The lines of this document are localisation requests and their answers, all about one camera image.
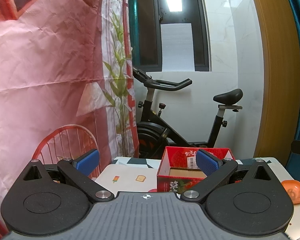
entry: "brown wooden panel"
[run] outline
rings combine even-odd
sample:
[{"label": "brown wooden panel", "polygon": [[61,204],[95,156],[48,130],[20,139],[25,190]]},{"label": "brown wooden panel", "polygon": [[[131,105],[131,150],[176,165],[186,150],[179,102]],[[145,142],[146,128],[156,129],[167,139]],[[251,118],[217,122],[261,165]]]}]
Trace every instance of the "brown wooden panel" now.
[{"label": "brown wooden panel", "polygon": [[300,47],[288,0],[254,0],[262,37],[264,96],[255,157],[286,164],[300,107]]}]

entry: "gray ribbed surface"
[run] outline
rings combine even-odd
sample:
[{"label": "gray ribbed surface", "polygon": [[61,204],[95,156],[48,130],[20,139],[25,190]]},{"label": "gray ribbed surface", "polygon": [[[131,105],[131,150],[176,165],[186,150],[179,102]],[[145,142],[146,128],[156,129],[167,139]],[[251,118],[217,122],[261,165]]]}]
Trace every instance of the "gray ribbed surface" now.
[{"label": "gray ribbed surface", "polygon": [[[5,240],[30,240],[14,232]],[[235,236],[211,223],[200,206],[176,198],[174,193],[121,192],[107,203],[97,203],[88,216],[70,230],[40,240],[230,240]],[[287,240],[285,234],[260,238]]]}]

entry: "window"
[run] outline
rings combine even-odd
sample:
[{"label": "window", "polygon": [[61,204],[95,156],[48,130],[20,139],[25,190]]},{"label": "window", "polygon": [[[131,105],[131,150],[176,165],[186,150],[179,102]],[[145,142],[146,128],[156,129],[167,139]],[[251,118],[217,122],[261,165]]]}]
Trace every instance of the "window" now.
[{"label": "window", "polygon": [[161,25],[190,23],[195,71],[209,71],[202,0],[129,0],[132,62],[144,71],[162,71]]}]

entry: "exercise bike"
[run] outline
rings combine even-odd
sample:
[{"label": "exercise bike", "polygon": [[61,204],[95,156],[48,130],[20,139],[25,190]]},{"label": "exercise bike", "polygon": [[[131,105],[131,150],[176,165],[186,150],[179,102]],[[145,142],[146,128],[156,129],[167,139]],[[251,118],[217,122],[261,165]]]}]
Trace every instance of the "exercise bike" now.
[{"label": "exercise bike", "polygon": [[192,80],[186,79],[180,83],[165,80],[153,80],[146,72],[135,67],[133,67],[133,76],[148,89],[146,100],[138,103],[139,108],[143,107],[141,120],[137,123],[140,158],[160,159],[162,158],[166,146],[213,148],[221,126],[227,126],[227,121],[223,120],[225,110],[231,109],[234,112],[238,112],[242,109],[242,106],[235,105],[243,96],[241,89],[235,89],[214,96],[213,100],[221,105],[218,105],[218,113],[214,119],[208,141],[187,142],[160,117],[162,110],[165,109],[166,105],[163,103],[159,104],[160,110],[158,114],[151,110],[151,106],[154,91],[156,89],[163,91],[178,91],[191,85]]}]

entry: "bike handlebar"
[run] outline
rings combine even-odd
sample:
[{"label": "bike handlebar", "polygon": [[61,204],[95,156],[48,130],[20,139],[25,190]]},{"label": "bike handlebar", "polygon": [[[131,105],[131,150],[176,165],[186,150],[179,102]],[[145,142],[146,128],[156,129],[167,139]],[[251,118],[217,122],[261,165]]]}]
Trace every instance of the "bike handlebar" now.
[{"label": "bike handlebar", "polygon": [[192,84],[191,79],[183,80],[180,83],[165,81],[165,80],[148,80],[145,81],[144,86],[147,88],[154,88],[164,91],[178,91]]}]

